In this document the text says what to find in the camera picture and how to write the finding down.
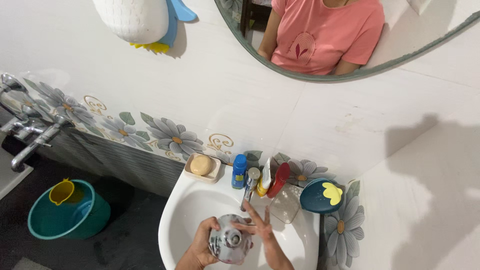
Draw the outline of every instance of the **soap dish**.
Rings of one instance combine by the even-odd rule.
[[[196,175],[190,170],[190,164],[192,163],[192,160],[198,156],[203,156],[203,155],[199,153],[191,154],[187,160],[187,163],[185,164],[185,167],[183,168],[183,171],[190,178],[193,178],[195,180],[200,180],[208,184],[215,184],[218,181],[218,171],[220,170],[220,165],[222,164],[222,162],[220,162],[219,159],[207,156],[212,161],[212,168],[210,169],[210,172],[206,175]]]

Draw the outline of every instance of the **pink t-shirt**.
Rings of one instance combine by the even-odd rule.
[[[272,63],[285,69],[329,74],[340,59],[366,64],[385,22],[379,0],[328,8],[323,0],[272,0],[282,17]]]

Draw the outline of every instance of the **printed graphic on t-shirt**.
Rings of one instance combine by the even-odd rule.
[[[300,64],[306,65],[312,59],[315,52],[315,37],[308,32],[297,35],[287,51],[290,59],[297,60]]]

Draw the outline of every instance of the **mirror frame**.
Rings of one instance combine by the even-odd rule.
[[[238,31],[233,31],[233,29],[238,28],[238,26],[234,25],[234,24],[238,24],[238,23],[234,22],[231,19],[231,14],[228,14],[223,9],[222,4],[220,3],[220,0],[214,0],[214,1],[215,1],[215,4],[216,4],[217,8],[218,8],[218,11],[222,15],[223,20],[225,21],[225,23],[229,27],[233,36],[235,36],[235,38],[238,40],[238,42],[256,60],[258,60],[264,66],[268,67],[269,69],[271,69],[271,70],[273,70],[273,71],[275,71],[275,72],[277,72],[281,75],[284,75],[284,76],[287,76],[287,77],[290,77],[290,78],[293,78],[293,79],[302,80],[302,81],[309,81],[309,82],[341,82],[341,81],[346,81],[346,80],[364,78],[364,77],[367,77],[369,75],[374,75],[374,74],[378,74],[378,73],[381,73],[381,72],[384,72],[384,71],[388,71],[391,68],[394,68],[395,66],[404,64],[405,62],[414,59],[415,57],[423,54],[424,52],[426,52],[426,51],[428,51],[428,50],[430,50],[430,49],[432,49],[436,46],[442,45],[448,39],[450,39],[450,38],[452,38],[456,35],[459,35],[464,30],[468,29],[470,26],[473,26],[475,23],[478,23],[480,21],[480,11],[477,11],[477,12],[473,13],[470,17],[468,17],[464,22],[459,24],[457,27],[455,27],[454,29],[447,32],[443,37],[430,42],[429,44],[425,45],[421,49],[419,49],[417,51],[414,51],[412,53],[409,53],[409,54],[405,54],[405,55],[403,55],[399,58],[389,60],[389,61],[387,61],[383,64],[379,64],[379,65],[374,66],[374,67],[369,68],[369,69],[358,69],[358,70],[356,70],[356,71],[354,71],[350,74],[345,74],[345,75],[310,75],[310,74],[303,74],[303,73],[299,73],[299,72],[293,72],[293,71],[290,71],[290,70],[286,70],[284,68],[281,68],[281,67],[271,63],[270,61],[267,61],[263,56],[261,56],[260,54],[257,53],[257,51],[253,48],[252,45],[250,45],[247,42],[247,39],[242,36],[240,29]]]

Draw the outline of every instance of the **blue cap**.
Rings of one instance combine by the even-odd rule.
[[[239,154],[236,156],[235,161],[233,162],[234,168],[246,169],[247,168],[247,157]]]

